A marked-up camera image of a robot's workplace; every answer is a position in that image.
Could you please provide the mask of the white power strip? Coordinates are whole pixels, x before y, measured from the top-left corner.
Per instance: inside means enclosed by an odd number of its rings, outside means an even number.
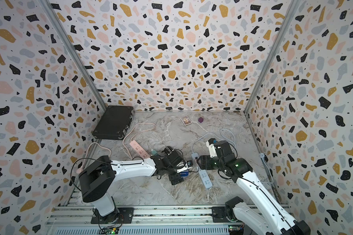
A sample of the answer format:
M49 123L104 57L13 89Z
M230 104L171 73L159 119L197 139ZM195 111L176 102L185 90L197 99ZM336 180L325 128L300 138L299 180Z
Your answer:
M198 174L199 174L199 176L200 176L200 178L201 178L201 180L202 180L202 182L203 182L205 188L206 188L206 189L211 188L211 187L213 186L213 184L212 184L212 181L210 180L210 177L209 177L207 171L201 169L201 168L199 167L198 163L197 163L197 160L198 160L198 158L199 158L198 153L193 152L193 153L191 154L191 157L192 157L192 160L193 160L193 162L194 162L194 166L195 166L195 167L197 168L197 170L198 170Z

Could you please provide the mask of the pink power strip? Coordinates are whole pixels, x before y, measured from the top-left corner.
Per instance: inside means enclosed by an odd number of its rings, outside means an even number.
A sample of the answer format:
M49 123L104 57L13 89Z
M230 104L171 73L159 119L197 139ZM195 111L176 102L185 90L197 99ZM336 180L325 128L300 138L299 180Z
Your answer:
M132 149L143 159L150 158L150 154L136 141L133 140L129 143Z

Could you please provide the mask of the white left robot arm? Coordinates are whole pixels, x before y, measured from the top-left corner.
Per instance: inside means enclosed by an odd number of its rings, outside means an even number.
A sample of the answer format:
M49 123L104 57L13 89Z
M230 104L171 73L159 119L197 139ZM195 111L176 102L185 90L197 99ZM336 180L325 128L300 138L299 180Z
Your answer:
M180 151L165 148L163 155L152 155L138 160L111 160L104 155L78 174L83 202L94 206L95 212L105 217L118 212L113 197L107 192L111 184L134 177L161 177L168 175L172 185L184 181L182 173L192 168L193 162L184 159Z

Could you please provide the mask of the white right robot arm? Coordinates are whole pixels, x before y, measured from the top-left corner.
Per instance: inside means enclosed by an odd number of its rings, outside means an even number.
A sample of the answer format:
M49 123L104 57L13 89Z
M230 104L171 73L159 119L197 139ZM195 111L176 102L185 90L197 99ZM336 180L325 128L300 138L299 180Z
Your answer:
M309 235L311 229L297 221L267 191L256 172L243 158L237 157L227 141L214 138L206 142L209 155L200 156L197 164L202 170L217 170L223 178L232 180L249 196L259 212L255 212L238 196L225 203L225 215L231 222L241 221L258 235Z

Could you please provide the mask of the playing card box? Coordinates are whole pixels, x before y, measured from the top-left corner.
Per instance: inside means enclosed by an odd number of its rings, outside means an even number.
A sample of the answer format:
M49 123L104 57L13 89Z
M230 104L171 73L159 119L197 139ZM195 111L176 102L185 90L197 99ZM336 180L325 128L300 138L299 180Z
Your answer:
M184 126L187 126L192 123L191 119L188 116L183 116L180 118Z

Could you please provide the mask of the black briefcase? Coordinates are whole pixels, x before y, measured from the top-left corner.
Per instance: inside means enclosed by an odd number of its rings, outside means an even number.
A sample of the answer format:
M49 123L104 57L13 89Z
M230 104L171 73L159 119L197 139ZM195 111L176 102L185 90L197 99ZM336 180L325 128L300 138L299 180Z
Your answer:
M133 122L132 106L108 106L92 135L96 139L123 140Z

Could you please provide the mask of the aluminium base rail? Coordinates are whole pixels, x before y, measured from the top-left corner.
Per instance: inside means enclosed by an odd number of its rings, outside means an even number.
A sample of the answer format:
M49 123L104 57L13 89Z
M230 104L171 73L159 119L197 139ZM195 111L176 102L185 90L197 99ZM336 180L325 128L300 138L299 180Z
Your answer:
M100 217L91 206L57 207L47 235L295 235L297 219L285 204L265 207L231 200L224 205L119 206Z

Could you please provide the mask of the aluminium corner post right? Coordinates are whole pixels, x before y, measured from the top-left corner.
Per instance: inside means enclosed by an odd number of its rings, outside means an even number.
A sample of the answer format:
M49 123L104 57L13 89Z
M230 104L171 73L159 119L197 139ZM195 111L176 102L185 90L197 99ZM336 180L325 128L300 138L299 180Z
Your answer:
M290 6L289 6L289 8L286 12L286 15L285 15L285 19L283 20L283 22L280 26L280 30L275 38L275 41L271 47L271 50L265 60L264 66L263 66L261 73L259 75L259 79L257 80L256 84L254 85L253 92L252 92L252 94L248 100L248 103L245 107L245 110L244 110L245 115L247 115L250 112L251 106L255 102L257 93L260 90L260 87L261 87L263 81L265 80L265 77L270 69L270 66L273 62L273 59L278 52L278 49L282 43L282 40L284 39L284 36L285 36L285 34L288 30L288 27L292 21L292 18L294 16L294 14L296 13L297 8L299 7L300 2L301 2L300 0L292 0L290 3Z

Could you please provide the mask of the aluminium corner post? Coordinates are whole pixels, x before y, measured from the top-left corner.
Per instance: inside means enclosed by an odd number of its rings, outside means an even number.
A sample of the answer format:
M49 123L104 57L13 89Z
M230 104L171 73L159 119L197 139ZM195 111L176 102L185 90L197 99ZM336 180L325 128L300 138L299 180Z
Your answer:
M75 63L77 69L81 72L83 78L85 79L87 85L89 86L92 94L94 95L95 99L97 100L97 104L101 107L103 111L106 111L106 105L104 100L102 99L101 95L98 92L94 82L91 79L89 72L87 71L86 67L82 63L79 55L77 54L73 43L68 38L68 35L62 26L60 20L57 17L57 14L54 12L50 1L39 1L40 6L42 7L43 11L49 18L50 22L52 23L55 31L58 33L60 40L64 44L68 54L72 58L73 62Z
M297 8L299 7L300 2L301 2L300 0L292 0L290 3L290 6L289 6L289 8L286 12L286 15L285 15L285 19L283 20L283 22L280 26L280 30L275 38L275 41L271 47L271 50L265 60L264 66L263 66L261 73L259 75L259 79L257 80L256 84L254 85L253 92L252 92L252 94L248 100L248 103L245 107L245 110L244 110L245 115L247 115L250 112L251 106L255 102L257 93L260 90L260 87L261 87L263 81L265 80L265 77L270 69L270 66L273 62L273 59L278 52L278 49L282 43L282 40L284 39L284 36L285 36L285 34L288 30L288 27L292 21L292 18L294 16L294 14L296 13Z

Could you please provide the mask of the aluminium corner post left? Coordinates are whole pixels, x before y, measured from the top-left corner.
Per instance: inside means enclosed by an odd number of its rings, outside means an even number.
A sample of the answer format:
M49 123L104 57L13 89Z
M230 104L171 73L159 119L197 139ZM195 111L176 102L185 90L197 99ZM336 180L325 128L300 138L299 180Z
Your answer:
M50 1L39 1L40 6L42 7L43 11L49 18L50 22L52 23L55 31L58 33L60 40L64 44L68 54L72 58L73 62L75 63L77 69L81 72L83 78L85 79L87 85L89 86L92 94L94 95L95 99L97 100L97 104L101 107L103 111L106 111L106 105L104 100L102 99L101 95L98 92L94 82L91 79L89 72L87 71L86 67L82 63L79 55L77 54L73 43L68 38L68 35L62 26L60 20L57 17L57 14L54 12Z

